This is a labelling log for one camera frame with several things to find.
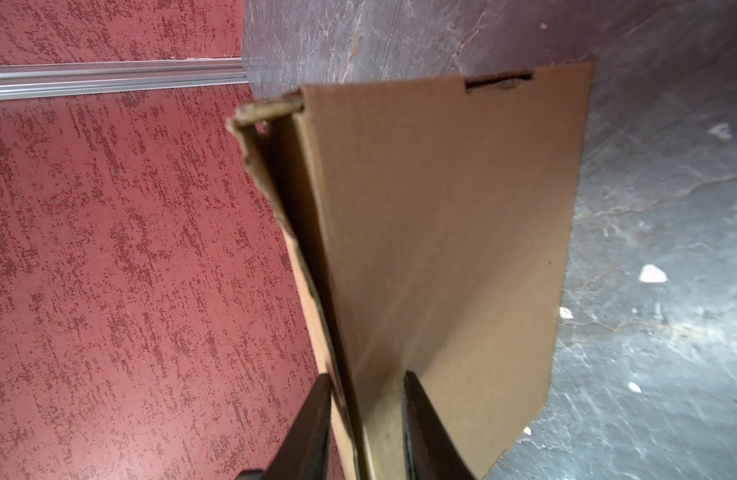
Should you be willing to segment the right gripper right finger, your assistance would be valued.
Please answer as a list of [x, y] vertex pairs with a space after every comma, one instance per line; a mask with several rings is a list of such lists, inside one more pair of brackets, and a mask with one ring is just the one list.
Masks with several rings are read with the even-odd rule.
[[407, 479], [474, 480], [411, 371], [406, 371], [403, 378], [402, 429]]

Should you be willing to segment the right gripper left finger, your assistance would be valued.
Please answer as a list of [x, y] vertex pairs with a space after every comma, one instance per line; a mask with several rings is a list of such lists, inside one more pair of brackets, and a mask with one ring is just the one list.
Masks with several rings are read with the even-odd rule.
[[324, 480], [330, 458], [332, 380], [320, 374], [266, 470], [244, 470], [236, 480]]

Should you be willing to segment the brown cardboard box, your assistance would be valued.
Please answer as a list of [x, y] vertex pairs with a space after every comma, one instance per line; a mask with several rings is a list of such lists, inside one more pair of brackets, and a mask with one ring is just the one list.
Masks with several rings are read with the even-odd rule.
[[302, 85], [228, 120], [284, 234], [346, 478], [406, 478], [406, 371], [474, 479], [544, 406], [592, 71]]

